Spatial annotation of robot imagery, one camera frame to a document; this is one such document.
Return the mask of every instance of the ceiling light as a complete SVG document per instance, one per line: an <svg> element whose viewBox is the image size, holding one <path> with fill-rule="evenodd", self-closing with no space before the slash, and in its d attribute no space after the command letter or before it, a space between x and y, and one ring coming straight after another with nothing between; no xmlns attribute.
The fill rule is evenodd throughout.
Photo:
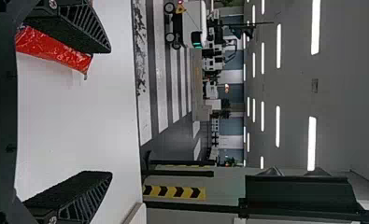
<svg viewBox="0 0 369 224"><path fill-rule="evenodd" d="M309 129L308 129L308 162L307 170L315 170L316 159L316 130L318 121L314 117L309 117Z"/></svg>

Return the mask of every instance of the gray floor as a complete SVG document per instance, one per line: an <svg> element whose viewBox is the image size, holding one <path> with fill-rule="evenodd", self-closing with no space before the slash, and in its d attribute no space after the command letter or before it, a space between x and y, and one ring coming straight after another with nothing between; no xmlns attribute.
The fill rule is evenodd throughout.
<svg viewBox="0 0 369 224"><path fill-rule="evenodd" d="M147 37L148 37L148 63L149 63L149 96L150 96L150 116L151 116L151 130L152 137L146 144L140 147L140 158L144 158L147 151L151 151L150 158L152 160L193 160L193 149L198 142L199 138L202 138L206 132L199 132L197 136L193 137L192 130L192 112L187 113L183 116L182 114L182 100L181 94L178 95L178 111L180 120L177 122L173 121L172 111L172 71L171 71L171 47L165 45L165 69L166 69L166 91L167 91L167 118L168 128L163 132L159 133L158 130L158 94L157 94L157 72L156 72L156 56L155 56L155 37L154 37L154 4L153 0L146 1L146 15L141 15L147 18ZM182 71L181 63L190 63L189 56L187 53L184 54L184 59L181 59L181 54L177 52L177 82L178 92L181 92L181 74L185 73L187 77L189 71L185 65L185 70ZM186 95L188 95L188 85L185 83ZM205 156L206 147L202 140L202 150L200 158Z"/></svg>

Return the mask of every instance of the white panel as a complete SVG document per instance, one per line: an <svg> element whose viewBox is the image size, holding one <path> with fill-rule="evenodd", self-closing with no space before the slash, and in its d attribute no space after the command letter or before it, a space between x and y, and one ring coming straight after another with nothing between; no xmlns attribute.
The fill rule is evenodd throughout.
<svg viewBox="0 0 369 224"><path fill-rule="evenodd" d="M181 112L182 112L182 116L186 116L187 115L187 92L186 92L186 83L187 83L187 79L185 77L185 58L184 58L184 54L185 54L185 50L184 48L180 49L180 70L181 70Z"/></svg>
<svg viewBox="0 0 369 224"><path fill-rule="evenodd" d="M220 148L243 149L243 135L220 135Z"/></svg>
<svg viewBox="0 0 369 224"><path fill-rule="evenodd" d="M222 70L219 76L219 84L243 83L243 70Z"/></svg>
<svg viewBox="0 0 369 224"><path fill-rule="evenodd" d="M200 129L201 129L201 122L200 121L195 121L192 124L192 135L193 135L193 138L196 137L196 135L198 134L198 132L199 132Z"/></svg>
<svg viewBox="0 0 369 224"><path fill-rule="evenodd" d="M193 159L195 161L198 160L200 152L201 152L201 138L198 139L198 143L196 144L195 148L193 149Z"/></svg>
<svg viewBox="0 0 369 224"><path fill-rule="evenodd" d="M308 129L308 171L315 170L315 156L316 156L316 131L318 121L314 117L309 117Z"/></svg>
<svg viewBox="0 0 369 224"><path fill-rule="evenodd" d="M171 68L172 68L172 111L173 122L175 123L180 119L178 112L178 74L177 74L177 51L170 49Z"/></svg>
<svg viewBox="0 0 369 224"><path fill-rule="evenodd" d="M155 68L158 96L159 133L168 126L167 121L167 92L166 65L163 22L163 0L154 0L154 33L155 33Z"/></svg>
<svg viewBox="0 0 369 224"><path fill-rule="evenodd" d="M237 41L237 49L241 50L243 49L243 41L240 41L238 38L236 38L236 36L234 35L227 35L224 37L224 40L228 40L228 39L235 39ZM234 50L234 46L230 46L225 48L225 50Z"/></svg>
<svg viewBox="0 0 369 224"><path fill-rule="evenodd" d="M142 15L146 14L146 2L141 0L137 2L136 7ZM137 97L138 111L138 128L140 132L140 146L146 144L152 138L151 131L151 105L149 98L149 51L147 41L147 20L143 17L145 29L139 30L139 35L136 36L135 42L140 47L141 53L135 55L136 64L143 64L136 68L140 79L144 80L145 85L140 87L140 95Z"/></svg>
<svg viewBox="0 0 369 224"><path fill-rule="evenodd" d="M320 44L320 5L321 0L313 0L312 2L312 42L311 54L319 53Z"/></svg>
<svg viewBox="0 0 369 224"><path fill-rule="evenodd" d="M187 81L188 81L188 112L192 111L192 82L191 82L191 59L190 59L190 50L187 49Z"/></svg>
<svg viewBox="0 0 369 224"><path fill-rule="evenodd" d="M211 105L212 110L221 110L221 99L219 99L219 100L205 100L205 105Z"/></svg>
<svg viewBox="0 0 369 224"><path fill-rule="evenodd" d="M15 189L26 200L83 170L109 171L114 177L92 223L122 223L142 202L132 3L98 0L93 7L113 50L94 55L89 80L58 63L17 54Z"/></svg>

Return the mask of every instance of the black machine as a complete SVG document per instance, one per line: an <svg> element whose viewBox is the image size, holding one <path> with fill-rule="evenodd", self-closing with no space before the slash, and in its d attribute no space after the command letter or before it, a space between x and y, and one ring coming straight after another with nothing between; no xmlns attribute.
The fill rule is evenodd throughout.
<svg viewBox="0 0 369 224"><path fill-rule="evenodd" d="M87 224L106 194L112 178L109 172L80 173L24 204L14 189L18 151L15 34L24 21L79 51L111 51L87 0L0 0L0 224Z"/></svg>
<svg viewBox="0 0 369 224"><path fill-rule="evenodd" d="M241 218L312 222L357 221L369 224L369 210L357 201L346 177L321 168L302 176L284 176L276 167L247 175L246 198L238 206L145 202L147 208L238 214Z"/></svg>
<svg viewBox="0 0 369 224"><path fill-rule="evenodd" d="M257 23L224 24L218 10L214 10L207 17L207 46L202 50L203 68L206 77L218 79L218 74L237 53L237 39L252 39L258 25L272 24L272 21ZM224 32L231 32L237 39L224 39ZM225 55L225 48L233 46L234 52Z"/></svg>

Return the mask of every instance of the red object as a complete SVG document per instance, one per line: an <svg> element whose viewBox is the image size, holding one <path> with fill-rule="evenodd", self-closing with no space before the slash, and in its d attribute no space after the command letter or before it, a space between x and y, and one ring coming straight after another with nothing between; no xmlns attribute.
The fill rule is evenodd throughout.
<svg viewBox="0 0 369 224"><path fill-rule="evenodd" d="M16 34L16 51L54 61L86 75L92 57L27 26Z"/></svg>

